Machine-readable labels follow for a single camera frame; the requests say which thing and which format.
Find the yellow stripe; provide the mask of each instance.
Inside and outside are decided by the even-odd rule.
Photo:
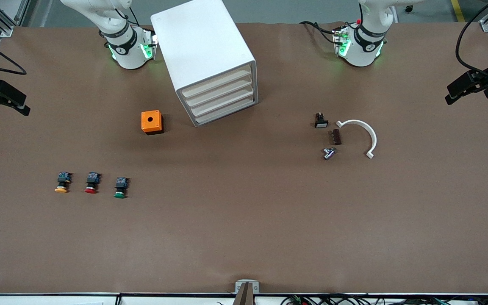
[[[453,10],[455,11],[455,16],[457,16],[458,22],[464,22],[463,11],[460,9],[459,0],[451,0],[451,5],[453,6]]]

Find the white box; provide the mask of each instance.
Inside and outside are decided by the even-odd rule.
[[[198,127],[257,104],[257,67],[222,0],[151,16],[176,94]]]

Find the orange square with hole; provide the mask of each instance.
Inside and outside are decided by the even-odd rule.
[[[147,135],[163,133],[163,116],[159,110],[144,111],[141,114],[141,127]]]

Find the white curved handle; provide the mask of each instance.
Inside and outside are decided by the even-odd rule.
[[[368,133],[370,134],[370,138],[372,138],[372,147],[370,147],[370,150],[368,150],[368,152],[366,153],[366,156],[368,158],[372,159],[374,157],[374,154],[372,153],[372,151],[374,150],[374,148],[376,148],[376,144],[378,143],[378,138],[376,137],[376,132],[374,131],[374,129],[372,129],[372,127],[370,127],[370,125],[366,124],[362,120],[347,120],[344,123],[342,123],[340,121],[336,122],[336,125],[338,125],[338,127],[340,127],[340,128],[346,124],[359,125],[360,127],[366,129],[366,131],[368,131]]]

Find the brown tabletop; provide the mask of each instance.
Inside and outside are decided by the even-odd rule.
[[[126,71],[95,28],[16,28],[0,50],[28,74],[0,78],[31,114],[0,106],[0,292],[488,293],[488,100],[444,101],[462,26],[393,25],[354,68],[303,25],[238,25],[260,104],[201,128],[162,61]],[[487,67],[488,34],[467,35],[461,55]],[[166,133],[146,136],[153,109]],[[318,111],[368,122],[375,157],[353,125],[324,161]]]

